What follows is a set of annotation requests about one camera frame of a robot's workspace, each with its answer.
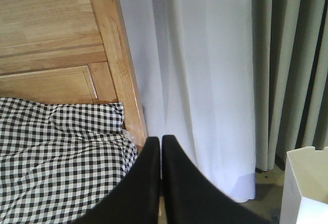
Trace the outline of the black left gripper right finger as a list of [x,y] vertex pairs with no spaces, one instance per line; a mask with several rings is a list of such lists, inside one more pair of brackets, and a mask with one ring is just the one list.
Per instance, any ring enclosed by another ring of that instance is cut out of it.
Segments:
[[217,189],[177,138],[162,138],[163,198],[168,223],[269,223]]

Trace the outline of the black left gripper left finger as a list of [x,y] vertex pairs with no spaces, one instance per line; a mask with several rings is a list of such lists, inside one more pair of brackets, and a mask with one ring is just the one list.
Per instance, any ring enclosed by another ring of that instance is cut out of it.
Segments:
[[159,195],[159,139],[148,137],[123,180],[73,223],[158,223]]

